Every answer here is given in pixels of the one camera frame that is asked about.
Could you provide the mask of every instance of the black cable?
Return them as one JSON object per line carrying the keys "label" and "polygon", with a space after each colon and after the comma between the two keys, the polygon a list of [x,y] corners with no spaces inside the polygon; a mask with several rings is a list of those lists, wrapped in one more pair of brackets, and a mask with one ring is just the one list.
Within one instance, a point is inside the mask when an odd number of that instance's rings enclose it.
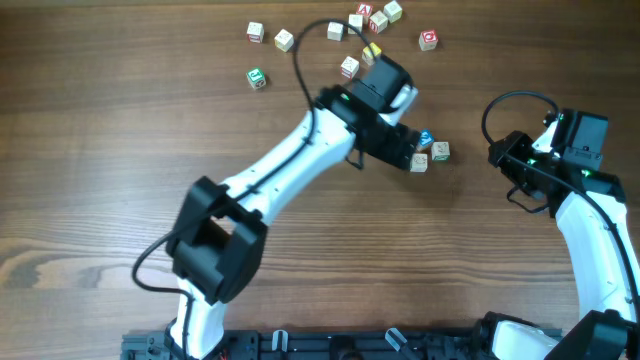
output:
{"label": "black cable", "polygon": [[298,38],[296,39],[296,42],[293,44],[293,69],[295,70],[296,73],[296,78],[298,79],[298,83],[300,83],[300,88],[302,89],[302,93],[305,96],[305,99],[307,100],[307,103],[309,105],[309,111],[311,112],[311,126],[309,127],[309,132],[306,136],[306,138],[304,139],[304,142],[302,144],[300,144],[300,146],[293,152],[291,153],[291,155],[289,155],[289,157],[287,157],[280,165],[278,165],[277,167],[275,167],[274,169],[272,169],[271,171],[269,171],[265,176],[263,176],[260,180],[258,180],[256,183],[254,183],[253,185],[249,186],[249,188],[241,193],[239,196],[237,196],[235,198],[236,201],[240,201],[242,199],[244,199],[245,197],[247,197],[249,194],[251,193],[255,193],[257,192],[257,190],[260,188],[260,186],[262,186],[265,182],[267,182],[273,175],[277,174],[280,170],[282,170],[285,166],[287,166],[289,163],[291,163],[298,155],[300,155],[300,153],[304,150],[304,148],[311,144],[311,139],[316,131],[316,124],[317,124],[317,120],[316,120],[316,111],[315,111],[315,107],[313,106],[313,100],[311,99],[311,95],[309,94],[309,90],[307,89],[307,85],[304,82],[304,79],[302,78],[302,73],[300,72],[300,66],[298,65],[298,51],[300,49],[300,44],[302,44],[302,39],[304,38],[304,36],[314,27],[318,26],[318,25],[322,25],[322,24],[327,24],[327,23],[331,23],[331,22],[335,22],[335,23],[339,23],[342,24],[346,27],[348,27],[349,29],[355,31],[355,33],[360,37],[360,39],[362,39],[362,41],[367,45],[367,47],[369,48],[369,51],[371,52],[371,55],[373,56],[375,53],[373,52],[373,48],[371,48],[371,42],[369,42],[369,40],[362,34],[362,32],[360,30],[358,30],[355,26],[349,24],[348,22],[344,21],[344,20],[340,20],[340,19],[321,19],[321,20],[317,20],[312,22],[311,24],[307,25],[302,32],[300,33],[300,35],[298,35]]}
{"label": "black cable", "polygon": [[[482,134],[484,135],[484,137],[487,139],[487,141],[489,142],[489,144],[493,145],[495,144],[495,142],[493,141],[493,139],[491,138],[491,136],[489,136],[489,133],[487,132],[487,115],[489,114],[489,111],[491,110],[491,108],[493,108],[493,106],[495,106],[497,103],[499,103],[500,101],[510,98],[512,96],[518,96],[518,95],[526,95],[526,96],[533,96],[539,99],[542,99],[544,101],[546,101],[547,103],[549,103],[554,111],[555,111],[555,115],[558,115],[558,106],[555,104],[555,102],[553,102],[553,100],[551,100],[550,98],[546,97],[543,94],[540,93],[536,93],[533,91],[513,91],[513,92],[509,92],[503,95],[500,95],[499,97],[497,97],[496,99],[494,99],[491,103],[489,103],[489,105],[487,106],[487,108],[484,111],[484,114],[482,114]],[[527,170],[531,170],[533,172],[536,172],[542,176],[545,176],[547,178],[549,178],[550,180],[555,181],[556,183],[564,186],[565,188],[567,188],[568,190],[578,194],[580,197],[582,197],[589,205],[591,205],[591,207],[593,207],[596,212],[600,215],[600,217],[602,217],[602,219],[604,220],[605,224],[607,225],[607,229],[611,232],[611,235],[613,236],[613,239],[615,240],[616,246],[618,247],[618,251],[620,252],[620,257],[622,258],[622,264],[624,265],[624,270],[625,273],[627,275],[627,281],[629,282],[629,288],[631,290],[631,301],[633,302],[633,308],[634,308],[634,312],[636,313],[636,324],[640,323],[640,296],[638,295],[638,287],[636,285],[636,279],[635,276],[633,274],[633,269],[631,267],[631,261],[629,260],[629,254],[627,253],[625,247],[624,247],[624,243],[622,242],[622,238],[620,237],[620,233],[618,232],[618,227],[616,226],[616,224],[611,220],[611,218],[609,217],[609,215],[607,215],[607,213],[604,211],[604,209],[602,209],[602,207],[600,207],[600,205],[598,205],[598,203],[595,202],[595,200],[593,200],[589,195],[587,195],[586,193],[584,193],[583,191],[579,190],[578,188],[576,188],[575,186],[567,183],[566,181],[560,179],[559,177],[549,174],[543,170],[540,170],[534,166],[531,166],[523,161],[520,161],[519,159],[513,157],[512,155],[510,155],[509,153],[503,152],[504,157],[506,157],[509,161],[511,161],[512,163],[518,164],[520,166],[522,166],[523,168],[527,169]],[[638,344],[640,344],[640,332],[638,332]],[[640,360],[640,352],[638,352],[636,354],[636,359]]]}
{"label": "black cable", "polygon": [[522,210],[528,212],[529,214],[539,214],[545,210],[547,210],[549,208],[549,203],[546,203],[540,207],[537,207],[535,209],[529,209],[526,206],[522,205],[520,202],[513,200],[511,198],[511,196],[513,196],[513,194],[516,193],[516,191],[521,190],[520,186],[516,185],[514,186],[511,190],[509,190],[509,192],[507,192],[507,201],[512,203],[512,204],[516,204],[518,205]]}
{"label": "black cable", "polygon": [[487,108],[484,110],[484,114],[482,114],[482,135],[484,135],[484,138],[487,139],[487,141],[489,142],[489,145],[493,145],[495,142],[493,141],[493,139],[491,138],[491,136],[489,136],[489,133],[487,132],[487,115],[489,115],[489,111],[491,111],[491,109],[499,102],[501,102],[502,100],[508,99],[512,96],[532,96],[541,100],[546,101],[549,105],[551,105],[551,107],[553,107],[553,111],[554,113],[557,115],[559,110],[558,110],[558,105],[556,105],[555,102],[553,102],[553,100],[551,100],[550,98],[548,98],[547,96],[537,93],[535,91],[528,91],[528,90],[518,90],[518,91],[511,91],[508,92],[506,94],[502,94],[500,96],[498,96],[497,98],[495,98],[492,102],[489,103],[489,105],[487,105]]}
{"label": "black cable", "polygon": [[[307,89],[307,86],[304,82],[304,79],[302,78],[302,73],[300,72],[300,67],[298,65],[298,49],[300,48],[300,43],[302,43],[302,39],[304,38],[304,36],[314,27],[324,24],[324,23],[330,23],[330,22],[336,22],[336,23],[340,23],[348,28],[350,28],[351,30],[355,31],[355,33],[362,39],[362,41],[367,45],[367,47],[369,48],[369,51],[371,52],[371,54],[373,55],[373,49],[371,48],[371,43],[369,42],[369,40],[362,34],[362,32],[360,30],[358,30],[356,27],[354,27],[353,25],[349,24],[348,22],[345,22],[344,20],[340,20],[340,19],[322,19],[322,20],[318,20],[315,21],[311,24],[309,24],[307,27],[304,28],[304,30],[302,30],[302,32],[300,33],[300,35],[298,35],[298,40],[296,41],[296,43],[293,46],[293,68],[295,70],[296,73],[296,78],[298,79],[298,82],[300,83],[300,87],[302,88],[302,92],[304,93],[304,96],[307,100],[307,103],[309,104],[309,110],[311,111],[311,126],[309,129],[309,133],[307,134],[307,137],[304,139],[305,141],[293,152],[291,153],[291,155],[289,155],[288,158],[286,158],[280,165],[278,165],[277,167],[275,167],[273,170],[271,170],[269,173],[267,173],[265,176],[263,176],[260,180],[258,180],[255,184],[249,186],[249,188],[241,193],[239,196],[237,196],[234,200],[239,202],[240,200],[244,199],[246,196],[248,196],[251,193],[255,193],[257,191],[257,189],[260,188],[260,186],[262,186],[265,182],[267,182],[273,175],[275,175],[276,173],[278,173],[280,170],[282,170],[285,166],[287,166],[289,163],[291,163],[291,161],[293,161],[303,150],[304,148],[309,145],[311,143],[311,139],[315,133],[315,128],[316,128],[316,112],[315,112],[315,108],[313,106],[313,100],[311,99],[311,95],[309,94],[309,90]],[[143,283],[142,281],[140,281],[140,279],[138,279],[138,270],[140,268],[140,266],[142,265],[142,262],[144,262],[144,260],[152,253],[154,252],[158,247],[160,247],[160,245],[164,244],[165,242],[167,242],[169,239],[179,236],[183,231],[185,231],[186,229],[194,226],[195,224],[210,218],[211,216],[215,216],[216,213],[220,212],[222,213],[222,211],[224,211],[224,209],[218,209],[217,211],[210,211],[207,212],[205,214],[202,214],[201,216],[196,217],[195,219],[193,219],[193,221],[187,223],[186,225],[182,226],[179,229],[174,229],[172,231],[170,231],[168,234],[166,234],[165,236],[161,237],[160,239],[156,240],[153,244],[151,244],[144,252],[142,252],[142,254],[140,254],[140,256],[138,257],[138,259],[136,259],[136,262],[133,265],[133,268],[131,269],[131,278],[133,279],[133,282],[138,285],[140,288],[147,290],[147,291],[151,291],[151,292],[161,292],[161,293],[170,293],[170,294],[180,294],[180,295],[184,295],[187,298],[187,309],[186,309],[186,313],[185,313],[185,320],[184,320],[184,325],[182,328],[182,353],[183,353],[183,357],[185,360],[188,360],[188,352],[187,352],[187,336],[188,336],[188,329],[189,329],[189,320],[191,318],[191,311],[192,311],[192,305],[193,305],[193,301],[194,298],[191,294],[189,294],[188,292],[179,289],[179,288],[166,288],[166,287],[155,287],[155,286],[151,286],[151,285],[147,285],[145,283]]]}

